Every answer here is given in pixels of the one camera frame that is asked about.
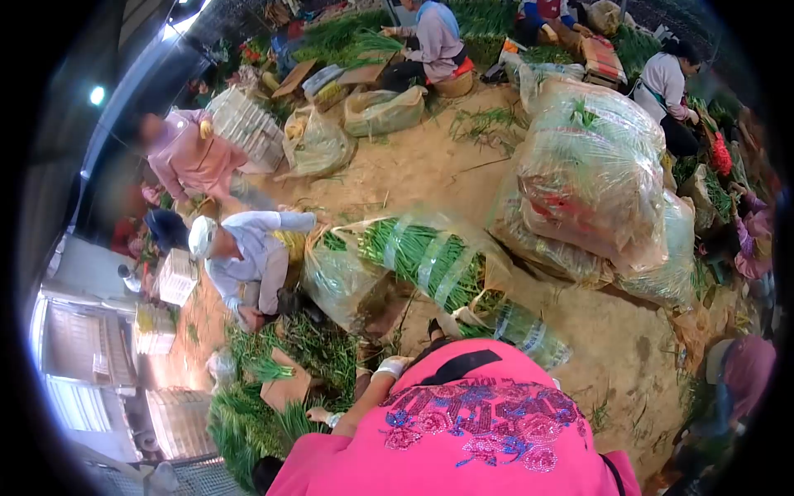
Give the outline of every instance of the light blue shirt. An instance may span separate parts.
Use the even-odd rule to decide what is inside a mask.
[[[238,285],[268,277],[264,270],[268,255],[284,249],[272,232],[280,229],[308,233],[316,220],[313,213],[254,211],[235,213],[221,223],[234,236],[243,259],[215,257],[205,260],[204,267],[223,302],[235,315],[237,306],[242,302],[238,296]]]

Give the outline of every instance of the white hat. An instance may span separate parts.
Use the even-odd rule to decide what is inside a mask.
[[[217,231],[217,222],[203,215],[197,217],[193,221],[191,234],[187,237],[187,246],[190,247],[191,253],[197,258],[205,259],[210,254],[212,241],[215,239]]]

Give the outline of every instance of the ground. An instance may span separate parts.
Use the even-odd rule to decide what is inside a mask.
[[[500,181],[511,167],[502,147],[453,141],[449,127],[458,109],[477,111],[513,106],[518,95],[508,87],[481,87],[452,101],[436,117],[386,138],[359,141],[352,163],[319,180],[274,183],[253,178],[278,203],[323,209],[338,224],[368,213],[424,202],[485,226]],[[332,109],[330,115],[339,115]],[[233,211],[225,206],[224,214]],[[573,349],[571,360],[553,370],[562,390],[588,417],[599,452],[626,450],[638,480],[661,468],[683,420],[673,351],[675,335],[664,312],[624,298],[616,291],[583,290],[540,282],[520,272],[515,290],[520,302],[540,314]],[[402,354],[415,356],[426,345],[429,318],[437,307],[426,298],[410,304],[403,325]],[[206,273],[183,308],[178,336],[168,356],[153,357],[159,386],[209,390],[205,362],[224,343],[227,312]],[[198,330],[198,343],[187,329]]]

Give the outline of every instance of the sequin design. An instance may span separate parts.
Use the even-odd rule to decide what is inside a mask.
[[[498,467],[520,463],[527,470],[551,472],[557,465],[554,443],[576,426],[587,446],[584,415],[557,389],[510,379],[466,379],[443,386],[414,386],[392,394],[381,431],[385,447],[407,450],[424,436],[461,437],[464,458],[456,463]]]

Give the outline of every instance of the black strap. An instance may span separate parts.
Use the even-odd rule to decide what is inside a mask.
[[[618,472],[618,468],[615,466],[614,463],[612,463],[612,460],[608,459],[605,455],[601,455],[601,458],[603,458],[603,462],[607,464],[607,467],[609,467],[609,470],[612,472],[612,475],[615,477],[615,483],[618,485],[618,495],[626,496],[626,490],[623,489],[623,480],[620,479],[620,473]]]
[[[435,374],[422,380],[416,386],[440,386],[466,376],[469,372],[488,363],[499,362],[502,358],[491,350],[464,353],[441,365]]]

